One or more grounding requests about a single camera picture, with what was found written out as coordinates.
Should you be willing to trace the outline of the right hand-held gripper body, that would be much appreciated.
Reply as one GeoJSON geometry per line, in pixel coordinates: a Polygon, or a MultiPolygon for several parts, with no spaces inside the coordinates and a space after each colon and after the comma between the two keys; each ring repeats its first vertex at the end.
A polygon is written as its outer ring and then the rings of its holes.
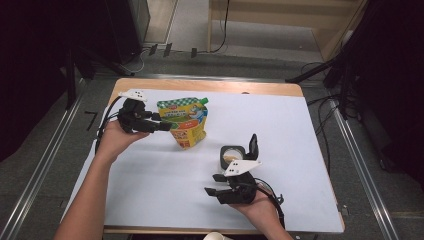
{"type": "Polygon", "coordinates": [[[222,175],[230,188],[218,190],[216,197],[221,204],[248,204],[256,196],[256,182],[250,171],[261,165],[260,161],[234,160],[222,175]]]}

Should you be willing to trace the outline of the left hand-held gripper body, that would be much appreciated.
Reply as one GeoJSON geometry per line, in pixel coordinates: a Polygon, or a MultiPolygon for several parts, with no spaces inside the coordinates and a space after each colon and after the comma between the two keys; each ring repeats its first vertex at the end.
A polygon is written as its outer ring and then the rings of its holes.
{"type": "Polygon", "coordinates": [[[145,110],[147,97],[141,89],[119,92],[118,96],[125,99],[122,108],[118,111],[118,121],[125,132],[154,133],[159,130],[159,124],[151,121],[154,113],[145,110]]]}

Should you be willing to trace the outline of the yellow spouted seasoning pouch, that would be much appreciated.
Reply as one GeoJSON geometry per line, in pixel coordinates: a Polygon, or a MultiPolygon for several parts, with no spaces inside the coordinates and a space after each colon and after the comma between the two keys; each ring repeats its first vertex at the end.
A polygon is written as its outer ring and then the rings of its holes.
{"type": "Polygon", "coordinates": [[[171,134],[182,149],[194,147],[206,137],[207,98],[185,97],[157,102],[161,119],[171,124],[171,134]]]}

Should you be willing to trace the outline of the person's right hand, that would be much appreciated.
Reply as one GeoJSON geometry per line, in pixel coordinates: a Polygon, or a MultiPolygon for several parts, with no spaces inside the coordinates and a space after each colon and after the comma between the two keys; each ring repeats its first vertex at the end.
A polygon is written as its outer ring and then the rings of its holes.
{"type": "Polygon", "coordinates": [[[243,214],[263,234],[283,229],[276,207],[272,204],[269,197],[260,191],[256,192],[256,196],[251,203],[230,204],[230,207],[243,214]]]}

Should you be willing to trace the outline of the person's left hand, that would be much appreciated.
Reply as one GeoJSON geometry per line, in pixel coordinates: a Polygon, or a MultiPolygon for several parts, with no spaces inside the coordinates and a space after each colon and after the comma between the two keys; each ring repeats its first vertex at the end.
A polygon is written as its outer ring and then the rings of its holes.
{"type": "Polygon", "coordinates": [[[107,123],[95,158],[112,164],[132,143],[148,136],[145,132],[126,133],[118,121],[107,123]]]}

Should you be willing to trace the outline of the white table sheet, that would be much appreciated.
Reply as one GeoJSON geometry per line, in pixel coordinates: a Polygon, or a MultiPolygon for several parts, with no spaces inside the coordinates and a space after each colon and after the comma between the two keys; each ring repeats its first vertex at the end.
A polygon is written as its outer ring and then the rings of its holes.
{"type": "Polygon", "coordinates": [[[132,144],[112,165],[105,229],[246,232],[249,221],[207,194],[218,188],[220,150],[258,138],[256,178],[283,197],[292,232],[341,233],[344,223],[302,97],[205,92],[206,136],[182,149],[168,132],[132,144]]]}

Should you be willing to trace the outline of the white rounded object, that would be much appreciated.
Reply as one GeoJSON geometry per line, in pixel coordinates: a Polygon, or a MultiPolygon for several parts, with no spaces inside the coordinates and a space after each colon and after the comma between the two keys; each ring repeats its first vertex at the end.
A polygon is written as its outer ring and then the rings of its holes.
{"type": "Polygon", "coordinates": [[[219,232],[210,232],[206,234],[203,240],[234,240],[234,239],[229,238],[219,232]]]}

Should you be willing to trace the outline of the black metal stand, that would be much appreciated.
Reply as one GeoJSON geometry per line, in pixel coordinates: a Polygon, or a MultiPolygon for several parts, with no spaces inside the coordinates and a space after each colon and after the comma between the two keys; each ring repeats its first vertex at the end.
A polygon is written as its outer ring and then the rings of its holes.
{"type": "Polygon", "coordinates": [[[81,70],[82,74],[86,74],[89,78],[92,78],[94,75],[94,72],[86,59],[93,59],[96,62],[99,62],[106,68],[117,73],[119,76],[133,76],[133,73],[129,70],[125,70],[123,66],[119,66],[117,63],[108,61],[91,50],[81,46],[69,46],[65,55],[67,110],[75,104],[77,98],[75,69],[81,70]]]}
{"type": "Polygon", "coordinates": [[[347,116],[348,88],[354,78],[352,57],[368,22],[367,6],[370,1],[356,1],[356,7],[347,19],[345,27],[341,30],[340,38],[336,41],[335,48],[332,50],[331,59],[297,77],[286,80],[287,83],[299,84],[318,73],[329,70],[323,80],[323,84],[325,88],[332,89],[338,82],[341,83],[339,99],[341,106],[339,111],[343,118],[347,116]]]}

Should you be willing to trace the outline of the dark cabinet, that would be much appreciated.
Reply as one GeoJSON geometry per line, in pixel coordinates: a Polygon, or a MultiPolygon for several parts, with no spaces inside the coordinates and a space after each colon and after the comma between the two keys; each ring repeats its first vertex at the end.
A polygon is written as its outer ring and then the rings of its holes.
{"type": "Polygon", "coordinates": [[[116,51],[115,62],[124,63],[142,51],[150,23],[147,0],[105,0],[116,51]]]}

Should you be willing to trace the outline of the dark curtain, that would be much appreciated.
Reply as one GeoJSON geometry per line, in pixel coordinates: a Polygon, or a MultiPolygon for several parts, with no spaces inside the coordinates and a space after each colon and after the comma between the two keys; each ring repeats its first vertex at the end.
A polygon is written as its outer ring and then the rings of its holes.
{"type": "Polygon", "coordinates": [[[0,0],[0,162],[67,93],[65,55],[82,46],[95,0],[0,0]]]}
{"type": "Polygon", "coordinates": [[[424,0],[369,0],[352,39],[371,141],[386,169],[424,187],[424,0]]]}

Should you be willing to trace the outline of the metal floor rail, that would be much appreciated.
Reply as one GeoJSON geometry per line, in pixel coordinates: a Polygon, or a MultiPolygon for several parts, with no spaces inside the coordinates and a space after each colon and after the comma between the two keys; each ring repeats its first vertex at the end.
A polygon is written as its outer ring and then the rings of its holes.
{"type": "Polygon", "coordinates": [[[28,179],[24,190],[14,204],[13,211],[8,217],[8,221],[0,232],[0,240],[14,240],[24,222],[27,213],[41,188],[41,185],[52,165],[58,149],[80,107],[82,95],[84,94],[87,82],[81,78],[77,83],[77,97],[61,116],[60,122],[54,130],[43,154],[40,156],[31,177],[28,179]]]}
{"type": "Polygon", "coordinates": [[[331,100],[330,106],[335,109],[334,116],[337,121],[337,125],[347,145],[356,172],[359,176],[362,187],[367,196],[373,215],[377,221],[384,240],[400,240],[386,204],[384,203],[383,198],[378,191],[375,181],[368,169],[366,161],[358,146],[349,122],[343,118],[342,114],[338,110],[338,101],[331,100]]]}

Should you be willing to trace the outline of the light wooden furniture frame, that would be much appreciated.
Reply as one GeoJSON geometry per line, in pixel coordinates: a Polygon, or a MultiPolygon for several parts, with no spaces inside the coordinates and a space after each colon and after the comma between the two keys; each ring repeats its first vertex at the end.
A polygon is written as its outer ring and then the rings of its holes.
{"type": "Polygon", "coordinates": [[[350,30],[361,21],[368,0],[208,0],[207,50],[211,50],[212,21],[228,20],[311,28],[322,58],[327,61],[350,30]]]}

